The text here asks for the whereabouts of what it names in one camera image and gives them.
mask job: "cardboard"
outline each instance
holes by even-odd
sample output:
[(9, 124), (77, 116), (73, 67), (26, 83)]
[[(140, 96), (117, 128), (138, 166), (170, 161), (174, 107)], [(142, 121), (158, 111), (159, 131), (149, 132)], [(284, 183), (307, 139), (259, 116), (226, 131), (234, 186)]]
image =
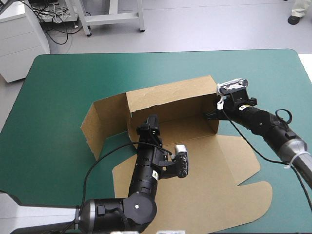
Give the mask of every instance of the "cardboard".
[[(189, 151), (189, 174), (183, 179), (159, 180), (157, 215), (143, 233), (185, 230), (187, 234), (206, 234), (252, 222), (265, 214), (272, 200), (270, 184), (262, 181), (237, 186), (260, 169), (242, 138), (214, 135), (182, 144)], [(174, 150), (174, 145), (165, 148)], [(116, 197), (127, 197), (136, 158), (113, 169)]]
[[(155, 220), (144, 233), (186, 230), (209, 233), (261, 217), (269, 208), (272, 188), (267, 182), (238, 186), (260, 170), (252, 150), (240, 137), (218, 136), (218, 121), (205, 120), (214, 108), (216, 83), (211, 76), (130, 91), (94, 102), (81, 126), (98, 159), (107, 137), (136, 127), (149, 114), (159, 117), (163, 145), (177, 143), (189, 151), (190, 172), (184, 179), (158, 183)], [(136, 156), (113, 170), (116, 197), (127, 197)]]
[[(149, 114), (157, 114), (160, 125), (171, 128), (162, 128), (164, 142), (188, 138), (189, 133), (185, 134), (188, 131), (193, 132), (192, 137), (199, 137), (194, 127), (202, 129), (202, 136), (209, 136), (217, 132), (218, 121), (206, 121), (202, 113), (214, 108), (215, 97), (215, 82), (211, 76), (129, 91), (95, 101), (81, 129), (96, 159), (107, 137), (128, 130), (130, 139), (138, 140), (136, 127)], [(187, 129), (181, 128), (178, 121)]]

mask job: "white table frame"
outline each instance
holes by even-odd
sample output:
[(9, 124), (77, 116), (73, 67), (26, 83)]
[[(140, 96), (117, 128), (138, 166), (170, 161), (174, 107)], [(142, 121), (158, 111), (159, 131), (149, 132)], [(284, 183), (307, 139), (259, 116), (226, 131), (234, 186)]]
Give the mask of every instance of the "white table frame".
[(143, 5), (142, 0), (137, 0), (137, 12), (131, 13), (118, 13), (118, 0), (110, 0), (109, 2), (109, 14), (87, 16), (82, 0), (74, 0), (77, 8), (77, 13), (80, 18), (84, 33), (87, 36), (91, 36), (92, 25), (103, 25), (103, 24), (114, 24), (114, 23), (125, 23), (133, 20), (139, 20), (140, 31), (144, 32), (144, 18), (143, 18)]

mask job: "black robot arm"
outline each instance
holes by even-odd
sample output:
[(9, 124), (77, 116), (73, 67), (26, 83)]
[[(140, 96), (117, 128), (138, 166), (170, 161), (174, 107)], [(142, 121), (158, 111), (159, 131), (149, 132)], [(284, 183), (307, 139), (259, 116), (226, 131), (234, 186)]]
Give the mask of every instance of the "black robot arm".
[[(157, 115), (150, 115), (136, 131), (140, 136), (139, 142), (162, 147)], [(171, 161), (168, 161), (166, 151), (152, 145), (139, 144), (137, 147), (128, 198), (88, 200), (81, 213), (79, 229), (88, 234), (142, 232), (153, 221), (157, 213), (155, 196), (158, 180), (186, 177), (188, 157), (184, 145), (175, 146), (175, 156)]]
[[(281, 109), (274, 114), (255, 108), (257, 100), (249, 98), (246, 79), (234, 79), (217, 85), (221, 100), (216, 109), (205, 113), (206, 119), (232, 120), (243, 125), (255, 135), (262, 136), (278, 157), (293, 165), (312, 188), (312, 157), (308, 146), (290, 127), (292, 114)], [(279, 111), (286, 111), (289, 120), (283, 120)]]

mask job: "white sticker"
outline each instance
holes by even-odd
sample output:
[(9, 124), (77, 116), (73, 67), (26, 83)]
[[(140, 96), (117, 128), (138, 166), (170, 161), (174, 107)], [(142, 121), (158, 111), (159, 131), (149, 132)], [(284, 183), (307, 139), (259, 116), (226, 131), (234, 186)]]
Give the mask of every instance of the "white sticker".
[(247, 107), (250, 107), (250, 105), (242, 105), (242, 106), (239, 107), (238, 109), (239, 109), (240, 111), (243, 111), (243, 110), (245, 110)]
[(154, 179), (158, 180), (158, 173), (157, 173), (157, 171), (153, 171), (152, 177), (154, 177)]

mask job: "white cabinet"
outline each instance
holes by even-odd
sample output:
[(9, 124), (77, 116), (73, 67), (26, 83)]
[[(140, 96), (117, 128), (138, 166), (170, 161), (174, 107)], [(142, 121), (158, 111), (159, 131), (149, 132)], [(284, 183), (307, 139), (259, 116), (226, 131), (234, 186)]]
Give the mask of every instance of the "white cabinet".
[(0, 75), (7, 82), (25, 78), (35, 57), (49, 53), (48, 40), (27, 6), (15, 2), (0, 15)]

